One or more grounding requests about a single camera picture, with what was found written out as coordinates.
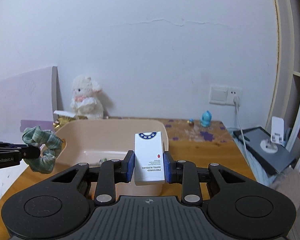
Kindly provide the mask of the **green plaid scrunchie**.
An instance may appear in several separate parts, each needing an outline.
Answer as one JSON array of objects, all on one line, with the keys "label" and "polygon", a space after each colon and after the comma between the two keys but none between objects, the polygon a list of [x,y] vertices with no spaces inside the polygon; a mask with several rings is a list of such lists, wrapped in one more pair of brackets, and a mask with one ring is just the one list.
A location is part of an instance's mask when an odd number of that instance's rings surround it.
[{"label": "green plaid scrunchie", "polygon": [[39,149],[40,155],[34,159],[25,159],[33,172],[50,174],[55,166],[56,159],[62,151],[63,141],[48,129],[42,130],[40,126],[26,128],[22,136],[23,142],[28,146]]}]

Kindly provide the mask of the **white small carton box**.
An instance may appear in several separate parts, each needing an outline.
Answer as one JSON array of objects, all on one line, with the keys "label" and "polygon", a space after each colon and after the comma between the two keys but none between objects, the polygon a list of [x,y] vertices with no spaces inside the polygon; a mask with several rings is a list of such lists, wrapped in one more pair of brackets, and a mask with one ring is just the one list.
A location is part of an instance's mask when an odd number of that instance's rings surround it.
[{"label": "white small carton box", "polygon": [[138,186],[163,184],[164,145],[161,132],[136,133],[134,139],[134,181]]}]

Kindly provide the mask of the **white blue bedding pillow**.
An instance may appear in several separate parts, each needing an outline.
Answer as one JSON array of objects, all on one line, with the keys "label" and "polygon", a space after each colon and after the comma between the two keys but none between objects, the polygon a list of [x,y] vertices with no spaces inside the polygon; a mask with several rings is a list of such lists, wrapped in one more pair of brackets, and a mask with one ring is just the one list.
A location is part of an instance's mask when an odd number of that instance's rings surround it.
[{"label": "white blue bedding pillow", "polygon": [[28,166],[22,162],[18,166],[0,169],[0,199],[27,167]]}]

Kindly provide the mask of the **pink purple headboard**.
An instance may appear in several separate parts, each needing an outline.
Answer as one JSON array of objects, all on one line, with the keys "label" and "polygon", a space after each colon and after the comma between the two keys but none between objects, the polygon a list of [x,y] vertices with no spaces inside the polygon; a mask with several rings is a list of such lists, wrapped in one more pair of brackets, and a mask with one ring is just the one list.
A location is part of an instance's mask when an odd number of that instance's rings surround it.
[{"label": "pink purple headboard", "polygon": [[27,127],[53,129],[63,109],[56,66],[0,78],[0,141],[22,143]]}]

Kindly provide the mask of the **beige plastic storage bin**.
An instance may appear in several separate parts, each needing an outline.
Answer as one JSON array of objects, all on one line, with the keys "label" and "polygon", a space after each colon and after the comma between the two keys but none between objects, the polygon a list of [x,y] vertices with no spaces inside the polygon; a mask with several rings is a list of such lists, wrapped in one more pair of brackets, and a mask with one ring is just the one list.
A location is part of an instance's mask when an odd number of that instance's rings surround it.
[{"label": "beige plastic storage bin", "polygon": [[56,135],[65,146],[58,156],[53,173],[77,163],[97,167],[103,159],[123,159],[134,150],[134,135],[141,132],[161,132],[164,150],[168,136],[162,122],[150,119],[77,120],[61,127]]}]

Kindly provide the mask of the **white plush lamb toy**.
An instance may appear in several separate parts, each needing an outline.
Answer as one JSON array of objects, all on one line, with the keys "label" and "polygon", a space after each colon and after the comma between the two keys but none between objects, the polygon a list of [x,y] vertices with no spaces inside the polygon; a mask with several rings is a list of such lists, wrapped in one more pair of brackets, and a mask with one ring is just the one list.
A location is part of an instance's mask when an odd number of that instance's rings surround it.
[{"label": "white plush lamb toy", "polygon": [[85,116],[89,120],[103,119],[104,109],[98,98],[101,86],[91,77],[79,75],[72,83],[71,109],[79,116]]}]

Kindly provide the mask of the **white phone stand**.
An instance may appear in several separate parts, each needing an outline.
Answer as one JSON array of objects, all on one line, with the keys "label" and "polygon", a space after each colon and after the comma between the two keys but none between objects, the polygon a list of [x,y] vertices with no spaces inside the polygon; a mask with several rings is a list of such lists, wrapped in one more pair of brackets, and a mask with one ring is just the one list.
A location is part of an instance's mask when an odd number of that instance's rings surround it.
[{"label": "white phone stand", "polygon": [[271,117],[271,133],[269,138],[261,140],[260,146],[267,154],[274,154],[279,146],[284,145],[284,120],[277,116]]}]

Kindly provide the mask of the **blue toy figurine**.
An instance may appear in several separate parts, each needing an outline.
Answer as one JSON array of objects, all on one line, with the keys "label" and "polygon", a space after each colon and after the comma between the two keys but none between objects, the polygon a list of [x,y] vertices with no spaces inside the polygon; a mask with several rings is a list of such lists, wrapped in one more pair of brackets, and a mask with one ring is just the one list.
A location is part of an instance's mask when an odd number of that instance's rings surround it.
[{"label": "blue toy figurine", "polygon": [[212,114],[210,111],[205,111],[200,118],[200,125],[202,127],[209,127],[211,124]]}]

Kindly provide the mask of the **tiny mushroom figurine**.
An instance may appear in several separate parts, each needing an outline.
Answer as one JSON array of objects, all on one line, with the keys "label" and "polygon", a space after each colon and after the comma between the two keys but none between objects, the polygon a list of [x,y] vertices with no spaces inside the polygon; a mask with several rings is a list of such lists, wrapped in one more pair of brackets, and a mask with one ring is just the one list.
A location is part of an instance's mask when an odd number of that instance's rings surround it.
[{"label": "tiny mushroom figurine", "polygon": [[189,119],[187,121],[187,123],[190,125],[190,126],[194,126],[194,120],[193,119]]}]

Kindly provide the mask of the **white wall switch socket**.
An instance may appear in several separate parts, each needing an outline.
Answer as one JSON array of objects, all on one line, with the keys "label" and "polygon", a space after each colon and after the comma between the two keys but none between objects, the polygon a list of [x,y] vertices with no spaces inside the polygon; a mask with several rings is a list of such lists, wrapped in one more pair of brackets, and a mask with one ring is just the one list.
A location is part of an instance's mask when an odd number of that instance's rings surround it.
[{"label": "white wall switch socket", "polygon": [[243,90],[239,87],[212,85],[210,87],[209,103],[215,105],[235,105],[242,98]]}]

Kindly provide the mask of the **white wardrobe frame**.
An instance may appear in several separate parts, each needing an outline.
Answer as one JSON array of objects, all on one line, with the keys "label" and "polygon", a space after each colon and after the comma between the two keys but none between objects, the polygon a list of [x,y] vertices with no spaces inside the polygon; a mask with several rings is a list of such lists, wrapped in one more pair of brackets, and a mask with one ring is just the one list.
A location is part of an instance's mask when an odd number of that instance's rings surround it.
[{"label": "white wardrobe frame", "polygon": [[291,129],[286,149],[300,171],[300,0],[274,0],[277,21],[277,67],[269,117],[283,118]]}]

